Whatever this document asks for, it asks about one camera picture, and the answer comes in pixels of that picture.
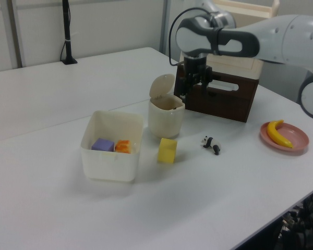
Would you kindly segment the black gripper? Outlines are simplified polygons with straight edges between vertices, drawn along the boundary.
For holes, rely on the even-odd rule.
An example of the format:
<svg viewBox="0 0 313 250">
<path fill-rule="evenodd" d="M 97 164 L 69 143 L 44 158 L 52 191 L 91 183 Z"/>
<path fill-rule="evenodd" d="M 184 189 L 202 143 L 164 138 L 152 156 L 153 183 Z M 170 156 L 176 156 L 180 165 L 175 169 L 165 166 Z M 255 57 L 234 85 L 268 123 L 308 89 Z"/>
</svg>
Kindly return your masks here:
<svg viewBox="0 0 313 250">
<path fill-rule="evenodd" d="M 201 93 L 206 94 L 210 82 L 213 81 L 213 71 L 206 65 L 207 58 L 184 57 L 185 75 L 177 78 L 177 96 L 186 103 L 191 84 L 201 83 Z"/>
</svg>

